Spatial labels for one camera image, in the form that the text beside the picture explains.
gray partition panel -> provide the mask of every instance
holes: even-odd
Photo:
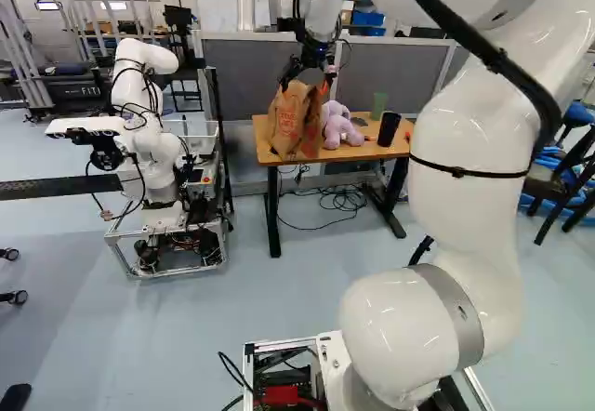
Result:
[[[223,118],[249,120],[267,112],[284,66],[300,49],[296,42],[205,39],[203,50],[217,67]]]
[[[450,83],[458,71],[463,68],[463,65],[467,61],[468,57],[469,52],[465,48],[462,46],[458,46],[456,48],[455,54],[453,55],[453,60],[451,60],[450,67],[448,68],[448,72],[446,72],[446,77],[444,78],[445,86]]]
[[[352,111],[369,111],[374,93],[389,95],[387,109],[418,113],[431,98],[447,46],[352,44],[343,46],[337,100]]]

wooden table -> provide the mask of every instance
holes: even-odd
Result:
[[[354,147],[346,143],[341,143],[340,147],[329,151],[321,149],[318,157],[309,159],[300,153],[292,161],[284,162],[281,157],[271,152],[271,144],[267,140],[267,115],[253,115],[252,125],[257,145],[258,163],[268,167],[268,192],[265,194],[265,209],[267,216],[267,229],[269,233],[269,249],[272,258],[281,256],[281,243],[279,241],[279,229],[277,226],[277,208],[279,205],[279,193],[277,187],[277,167],[286,165],[296,165],[300,163],[336,163],[363,160],[388,160],[396,158],[390,181],[386,189],[375,190],[370,185],[364,185],[366,195],[370,197],[372,203],[387,221],[394,235],[400,239],[406,237],[406,232],[397,218],[392,214],[399,192],[403,187],[407,175],[409,164],[409,140],[413,134],[413,123],[402,118],[399,128],[395,133],[392,144],[389,148],[383,148],[376,143],[380,122],[370,119],[368,112],[351,113],[351,116],[363,118],[368,126],[356,126],[366,136],[373,137],[371,141],[366,141],[363,146]]]

blue box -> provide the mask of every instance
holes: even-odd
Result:
[[[370,25],[372,27],[379,27],[384,23],[384,14],[382,13],[362,13],[361,11],[353,11],[351,17],[353,25]]]

office chair wheel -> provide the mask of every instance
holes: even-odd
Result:
[[[5,248],[0,250],[0,258],[4,258],[10,261],[17,260],[19,258],[20,252],[16,248]]]
[[[14,306],[22,306],[29,299],[29,294],[26,290],[18,290],[14,292],[14,297],[8,302]]]

green cup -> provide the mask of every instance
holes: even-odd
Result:
[[[371,120],[380,121],[382,113],[386,110],[388,100],[389,95],[386,93],[376,92],[374,94],[374,109],[372,110],[372,113],[370,113]]]

